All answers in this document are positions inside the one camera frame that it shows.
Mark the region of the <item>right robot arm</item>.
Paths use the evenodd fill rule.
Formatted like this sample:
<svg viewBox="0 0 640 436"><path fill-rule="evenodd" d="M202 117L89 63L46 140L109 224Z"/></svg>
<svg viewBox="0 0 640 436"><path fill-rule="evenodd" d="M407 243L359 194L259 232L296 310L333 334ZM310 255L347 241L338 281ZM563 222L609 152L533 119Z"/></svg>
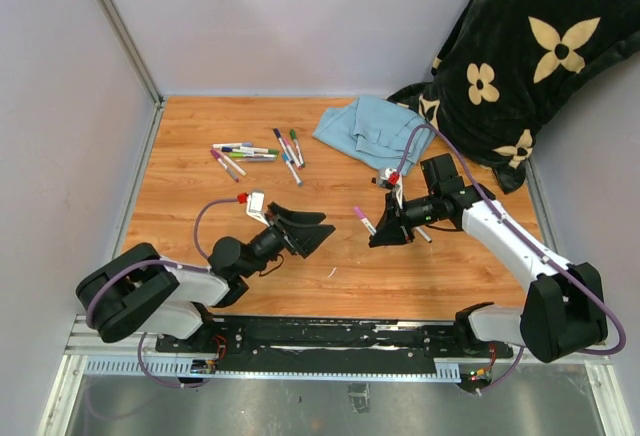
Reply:
<svg viewBox="0 0 640 436"><path fill-rule="evenodd" d="M528 233L482 185L467 185L448 153L422 161L426 196L408 200L396 170L379 172L385 208L369 238L372 248L412 242L414 232L449 221L479 241L526 293L523 307L478 303L457 312L453 343L474 356L488 343L527 348L549 363L603 342L608 336L600 274L589 263L573 264Z"/></svg>

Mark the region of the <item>pink marker pen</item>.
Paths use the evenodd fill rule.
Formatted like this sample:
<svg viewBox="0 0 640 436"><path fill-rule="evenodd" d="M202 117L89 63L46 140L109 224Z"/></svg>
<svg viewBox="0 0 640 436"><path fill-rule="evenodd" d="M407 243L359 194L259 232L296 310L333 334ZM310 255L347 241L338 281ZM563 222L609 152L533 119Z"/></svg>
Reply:
<svg viewBox="0 0 640 436"><path fill-rule="evenodd" d="M355 206L354 207L354 212L355 212L356 216L358 217L358 219L360 220L360 222L363 224L363 226L367 229L369 234L371 236L375 235L376 234L376 228L371 223L369 218L365 215L365 213L362 211L362 209L359 206Z"/></svg>

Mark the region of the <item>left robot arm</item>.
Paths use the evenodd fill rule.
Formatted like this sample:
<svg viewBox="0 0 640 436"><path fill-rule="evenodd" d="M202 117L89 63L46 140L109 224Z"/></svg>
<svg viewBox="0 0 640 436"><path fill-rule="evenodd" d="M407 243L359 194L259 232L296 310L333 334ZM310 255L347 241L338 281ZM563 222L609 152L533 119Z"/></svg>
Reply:
<svg viewBox="0 0 640 436"><path fill-rule="evenodd" d="M290 254L309 257L335 231L321 212L292 211L265 203L260 191L228 200L242 204L264 228L249 242L225 236L194 266L161 255L143 242L82 279L75 294L86 324L105 343L143 331L172 336L190 350L207 349L214 327L210 309L227 308L244 296L253 275L266 276L269 264Z"/></svg>

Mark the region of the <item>black marker pen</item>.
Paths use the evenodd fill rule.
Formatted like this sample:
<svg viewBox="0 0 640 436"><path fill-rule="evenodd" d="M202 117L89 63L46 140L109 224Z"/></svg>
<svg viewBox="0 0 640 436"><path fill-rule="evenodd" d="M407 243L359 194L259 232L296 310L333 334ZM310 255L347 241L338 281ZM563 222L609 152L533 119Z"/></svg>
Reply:
<svg viewBox="0 0 640 436"><path fill-rule="evenodd" d="M427 243L432 243L432 238L424 231L424 229L422 229L421 227L416 227L415 231L419 233Z"/></svg>

